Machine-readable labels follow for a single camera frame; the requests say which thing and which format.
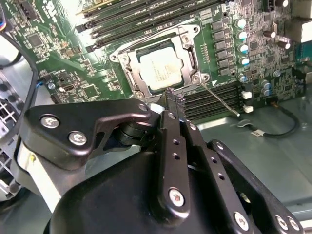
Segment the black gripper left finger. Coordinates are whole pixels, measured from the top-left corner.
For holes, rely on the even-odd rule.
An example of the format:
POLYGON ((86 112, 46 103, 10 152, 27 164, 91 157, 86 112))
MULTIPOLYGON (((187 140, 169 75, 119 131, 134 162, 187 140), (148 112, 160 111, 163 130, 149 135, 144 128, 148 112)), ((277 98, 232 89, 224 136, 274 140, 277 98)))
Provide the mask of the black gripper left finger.
POLYGON ((152 211, 160 219, 181 219, 177 216, 178 95, 182 94, 167 89, 151 105, 122 99, 33 107, 21 125, 19 165, 54 211, 65 193, 82 182, 90 159, 136 145, 139 156, 156 158, 152 211))

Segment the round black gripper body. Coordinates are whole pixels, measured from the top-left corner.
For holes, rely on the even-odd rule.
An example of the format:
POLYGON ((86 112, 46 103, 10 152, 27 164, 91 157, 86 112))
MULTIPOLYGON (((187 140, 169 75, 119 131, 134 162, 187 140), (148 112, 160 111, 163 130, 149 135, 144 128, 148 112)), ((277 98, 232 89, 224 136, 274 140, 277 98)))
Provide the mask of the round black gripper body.
POLYGON ((159 144, 70 189, 52 234, 228 234, 230 190, 218 156, 191 123, 163 122, 159 144))

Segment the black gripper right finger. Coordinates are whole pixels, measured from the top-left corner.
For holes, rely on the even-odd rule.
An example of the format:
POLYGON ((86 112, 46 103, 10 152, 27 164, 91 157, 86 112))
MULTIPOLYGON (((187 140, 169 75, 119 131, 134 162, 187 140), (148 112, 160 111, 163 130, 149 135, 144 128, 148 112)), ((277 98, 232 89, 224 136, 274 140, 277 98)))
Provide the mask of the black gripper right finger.
POLYGON ((221 141, 206 142, 177 96, 179 234, 301 234, 291 212, 221 141))

